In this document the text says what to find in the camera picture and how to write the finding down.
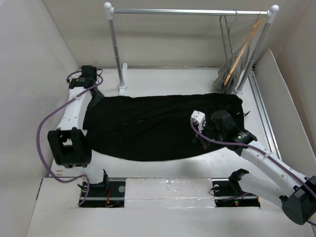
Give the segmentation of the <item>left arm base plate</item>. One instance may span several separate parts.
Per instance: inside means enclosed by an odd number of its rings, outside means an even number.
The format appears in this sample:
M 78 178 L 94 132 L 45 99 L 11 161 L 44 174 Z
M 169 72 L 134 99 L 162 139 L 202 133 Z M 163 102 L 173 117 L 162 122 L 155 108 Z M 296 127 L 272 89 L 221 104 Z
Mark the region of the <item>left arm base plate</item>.
M 84 181 L 81 188 L 79 197 L 79 203 L 83 200 L 84 202 L 79 205 L 82 208 L 120 208 L 124 207 L 125 200 L 125 186 L 126 179 L 122 178 L 110 178 L 109 187 L 105 188 L 103 185 L 91 184 L 87 197 L 86 188 L 87 183 Z

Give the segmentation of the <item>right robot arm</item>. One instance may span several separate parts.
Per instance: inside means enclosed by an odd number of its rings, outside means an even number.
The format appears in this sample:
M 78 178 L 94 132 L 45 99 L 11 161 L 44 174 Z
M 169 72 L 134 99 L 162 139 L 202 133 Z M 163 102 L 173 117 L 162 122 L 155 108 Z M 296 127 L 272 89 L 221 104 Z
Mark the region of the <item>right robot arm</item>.
M 231 193 L 258 195 L 280 207 L 292 222 L 311 223 L 310 218 L 316 213 L 315 176 L 307 177 L 268 152 L 256 136 L 238 127 L 225 110 L 214 112 L 210 120 L 203 112 L 193 111 L 190 125 L 198 138 L 228 148 L 271 179 L 266 181 L 239 169 L 229 177 Z

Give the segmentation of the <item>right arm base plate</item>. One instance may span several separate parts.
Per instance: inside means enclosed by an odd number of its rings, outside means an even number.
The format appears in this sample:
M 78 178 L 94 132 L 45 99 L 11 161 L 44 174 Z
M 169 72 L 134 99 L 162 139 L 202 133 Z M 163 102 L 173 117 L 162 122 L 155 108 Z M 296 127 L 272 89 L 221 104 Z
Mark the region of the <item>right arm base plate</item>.
M 212 178 L 209 194 L 214 197 L 215 207 L 261 207 L 259 198 L 241 188 L 228 178 Z

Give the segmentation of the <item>black trousers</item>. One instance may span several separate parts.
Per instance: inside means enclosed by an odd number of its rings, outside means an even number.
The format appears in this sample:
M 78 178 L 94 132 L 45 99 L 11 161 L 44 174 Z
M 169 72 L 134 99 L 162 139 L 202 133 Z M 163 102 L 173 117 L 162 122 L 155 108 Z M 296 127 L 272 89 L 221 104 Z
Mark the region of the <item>black trousers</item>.
M 196 136 L 191 114 L 207 119 L 220 110 L 244 128 L 242 100 L 230 94 L 148 97 L 103 97 L 86 110 L 83 128 L 91 148 L 101 154 L 132 161 L 191 158 L 221 148 Z

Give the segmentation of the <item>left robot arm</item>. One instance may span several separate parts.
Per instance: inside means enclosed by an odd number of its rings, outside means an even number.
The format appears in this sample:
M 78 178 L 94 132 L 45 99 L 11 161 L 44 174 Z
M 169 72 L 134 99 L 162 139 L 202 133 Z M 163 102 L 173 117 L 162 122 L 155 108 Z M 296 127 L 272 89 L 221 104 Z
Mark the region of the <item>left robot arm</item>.
M 82 66 L 81 74 L 69 83 L 69 104 L 56 130 L 47 138 L 57 165 L 73 168 L 85 174 L 90 187 L 100 196 L 110 191 L 109 177 L 105 170 L 92 161 L 92 148 L 84 134 L 83 122 L 87 109 L 95 106 L 104 95 L 97 88 L 97 68 Z

